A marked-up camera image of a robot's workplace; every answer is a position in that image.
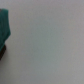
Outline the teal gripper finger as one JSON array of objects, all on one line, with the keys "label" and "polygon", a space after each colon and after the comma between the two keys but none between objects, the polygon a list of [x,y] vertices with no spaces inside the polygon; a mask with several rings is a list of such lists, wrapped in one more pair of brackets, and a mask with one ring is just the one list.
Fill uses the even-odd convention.
[{"label": "teal gripper finger", "polygon": [[10,26],[9,26],[9,15],[7,9],[0,10],[0,60],[2,59],[5,51],[6,45],[5,41],[11,35]]}]

